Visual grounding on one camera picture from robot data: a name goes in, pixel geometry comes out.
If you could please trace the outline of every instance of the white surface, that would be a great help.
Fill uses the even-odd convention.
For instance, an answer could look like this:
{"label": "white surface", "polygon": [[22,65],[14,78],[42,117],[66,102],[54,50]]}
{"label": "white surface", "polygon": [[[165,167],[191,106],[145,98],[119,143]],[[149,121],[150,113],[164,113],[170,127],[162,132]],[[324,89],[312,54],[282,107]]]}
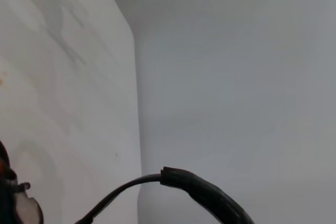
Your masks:
{"label": "white surface", "polygon": [[[134,41],[114,0],[0,0],[0,139],[45,223],[141,175]],[[137,223],[138,188],[95,223]]]}
{"label": "white surface", "polygon": [[[116,0],[135,34],[144,174],[189,169],[258,224],[334,223],[336,0]],[[140,224],[216,223],[148,185]]]}

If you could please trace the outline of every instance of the electrical wire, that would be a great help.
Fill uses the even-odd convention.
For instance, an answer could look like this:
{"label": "electrical wire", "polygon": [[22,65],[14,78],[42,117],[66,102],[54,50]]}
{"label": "electrical wire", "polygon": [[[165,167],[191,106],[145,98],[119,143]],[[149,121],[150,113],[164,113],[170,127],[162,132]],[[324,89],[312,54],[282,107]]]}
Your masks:
{"label": "electrical wire", "polygon": [[112,201],[127,188],[135,185],[148,183],[148,182],[159,182],[161,179],[161,174],[147,175],[135,180],[132,180],[111,192],[103,200],[101,200],[88,214],[86,214],[81,220],[77,221],[76,224],[91,224],[93,219],[101,213]]}

